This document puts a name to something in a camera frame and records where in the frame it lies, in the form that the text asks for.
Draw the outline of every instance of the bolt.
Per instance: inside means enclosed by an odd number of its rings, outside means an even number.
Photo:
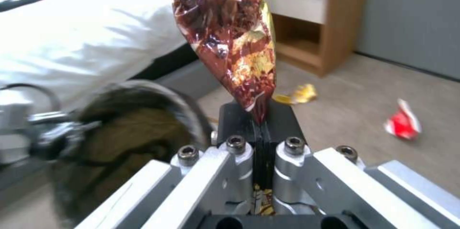
[[[284,150],[288,154],[299,155],[304,153],[305,141],[299,137],[288,137],[284,141]]]
[[[242,154],[246,149],[246,140],[242,136],[229,136],[227,138],[227,151],[232,154]]]
[[[338,146],[335,148],[335,150],[350,160],[350,162],[356,164],[356,161],[358,160],[358,152],[353,147]]]
[[[211,145],[217,145],[217,131],[211,132]]]
[[[199,150],[193,145],[182,146],[177,152],[179,164],[183,166],[193,166],[197,163],[200,155]]]

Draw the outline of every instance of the metal frame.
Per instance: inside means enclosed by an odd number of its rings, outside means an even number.
[[[296,160],[280,160],[275,166],[284,167],[284,176],[327,214],[348,211],[370,228],[437,228],[332,148],[304,155],[300,166]],[[283,192],[283,187],[274,189],[275,196]]]
[[[460,228],[460,201],[402,163],[392,160],[364,170],[441,228]]]
[[[210,213],[228,213],[225,203],[235,199],[238,186],[235,171],[234,155],[210,147],[142,228],[196,228]]]
[[[180,180],[179,168],[152,160],[76,229],[140,228]]]

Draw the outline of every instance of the nightstand drawer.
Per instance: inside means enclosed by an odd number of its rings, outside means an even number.
[[[327,0],[265,0],[271,13],[324,24]]]

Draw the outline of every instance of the floor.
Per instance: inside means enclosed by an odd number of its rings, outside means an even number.
[[[397,159],[460,198],[460,83],[358,55],[322,79],[280,62],[277,78],[279,93],[304,83],[316,86],[315,101],[293,107],[314,151],[346,144],[367,165]],[[409,102],[421,122],[416,141],[401,141],[383,129],[398,98]],[[231,100],[219,88],[199,104],[217,119],[220,105]],[[0,195],[0,228],[58,228],[44,173],[7,191]]]

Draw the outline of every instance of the wire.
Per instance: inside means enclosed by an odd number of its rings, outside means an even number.
[[[35,90],[38,90],[44,93],[50,99],[52,111],[61,110],[61,102],[59,101],[59,98],[56,96],[56,94],[52,92],[51,90],[38,86],[38,85],[33,85],[29,83],[11,83],[11,84],[5,85],[4,87],[0,88],[0,90],[8,90],[8,89],[18,88],[18,87],[34,88]]]

